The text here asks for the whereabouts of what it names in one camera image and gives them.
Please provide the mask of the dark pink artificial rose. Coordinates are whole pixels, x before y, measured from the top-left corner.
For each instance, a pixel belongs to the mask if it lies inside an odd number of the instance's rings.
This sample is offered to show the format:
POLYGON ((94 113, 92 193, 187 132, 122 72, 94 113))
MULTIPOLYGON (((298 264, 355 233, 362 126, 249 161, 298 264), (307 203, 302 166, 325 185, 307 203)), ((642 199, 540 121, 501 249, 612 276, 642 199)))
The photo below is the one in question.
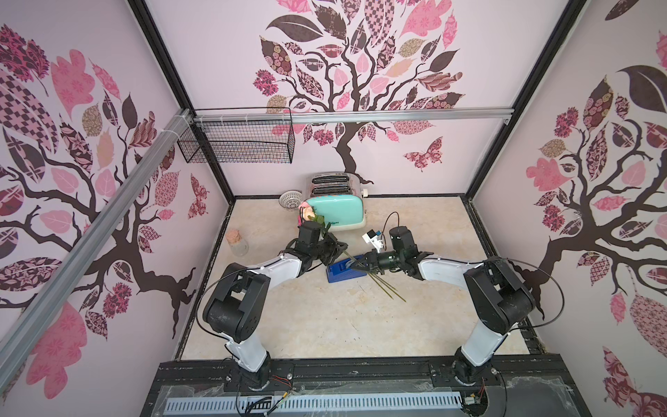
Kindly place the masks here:
MULTIPOLYGON (((307 203, 302 203, 299 210, 300 210, 300 222, 305 222, 305 221, 317 222, 324 227, 325 232, 328 232, 330 225, 325 222, 325 218, 323 216, 317 215, 315 213, 315 210, 311 206, 309 206, 307 203)), ((390 299, 393 298, 393 295, 396 295, 399 299, 403 300, 403 302, 406 302, 406 299, 396 290, 396 288, 394 288, 393 285, 388 283, 379 275, 374 273, 368 273, 368 276, 372 278, 375 284, 379 288, 381 288, 390 299)))

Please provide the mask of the blue tape dispenser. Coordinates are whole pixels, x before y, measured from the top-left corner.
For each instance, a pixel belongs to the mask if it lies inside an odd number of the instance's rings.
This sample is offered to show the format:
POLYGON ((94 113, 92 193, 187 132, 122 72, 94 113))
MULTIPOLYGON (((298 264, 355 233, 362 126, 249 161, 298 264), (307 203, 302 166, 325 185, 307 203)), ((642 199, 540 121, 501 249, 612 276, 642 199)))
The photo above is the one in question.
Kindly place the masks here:
POLYGON ((352 269, 352 263, 352 260, 347 258, 344 261, 328 266, 326 270, 328 283, 341 283, 342 281, 357 279, 368 275, 364 271, 352 269))

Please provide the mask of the peach artificial rose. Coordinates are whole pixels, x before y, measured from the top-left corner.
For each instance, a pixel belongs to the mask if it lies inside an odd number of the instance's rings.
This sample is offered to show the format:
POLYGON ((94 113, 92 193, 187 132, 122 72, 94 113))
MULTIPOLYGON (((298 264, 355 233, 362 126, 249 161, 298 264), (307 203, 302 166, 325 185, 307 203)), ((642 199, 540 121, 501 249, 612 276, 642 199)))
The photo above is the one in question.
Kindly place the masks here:
POLYGON ((314 221, 316 219, 316 214, 314 213, 314 210, 312 210, 311 208, 306 208, 302 212, 302 218, 305 221, 314 221))

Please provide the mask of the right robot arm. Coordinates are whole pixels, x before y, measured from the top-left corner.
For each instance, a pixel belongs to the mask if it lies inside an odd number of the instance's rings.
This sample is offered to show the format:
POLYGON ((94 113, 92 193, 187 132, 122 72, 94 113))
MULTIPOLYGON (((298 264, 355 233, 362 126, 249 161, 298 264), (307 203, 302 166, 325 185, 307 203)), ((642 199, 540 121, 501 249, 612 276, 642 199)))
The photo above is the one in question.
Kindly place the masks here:
POLYGON ((375 248, 352 260, 350 267, 373 276, 402 272, 419 281, 440 281, 467 290, 478 321, 455 352, 452 374, 461 385, 479 383, 510 332, 536 308, 530 290, 505 258, 495 256, 478 262, 446 259, 419 250, 405 226, 391 229, 390 238, 391 251, 375 248))

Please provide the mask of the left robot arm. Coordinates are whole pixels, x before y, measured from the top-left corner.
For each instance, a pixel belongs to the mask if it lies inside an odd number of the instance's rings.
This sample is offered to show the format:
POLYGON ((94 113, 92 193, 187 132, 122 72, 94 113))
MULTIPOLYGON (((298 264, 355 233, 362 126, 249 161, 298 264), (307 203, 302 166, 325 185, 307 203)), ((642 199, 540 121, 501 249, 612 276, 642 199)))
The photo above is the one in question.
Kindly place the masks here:
POLYGON ((208 300, 197 314, 197 325, 225 341, 241 380, 251 389, 264 389, 270 379, 271 357, 255 334, 269 290, 305 275, 316 262, 334 264, 347 248, 318 222, 305 221, 297 238, 277 257, 252 266, 233 262, 208 285, 208 300))

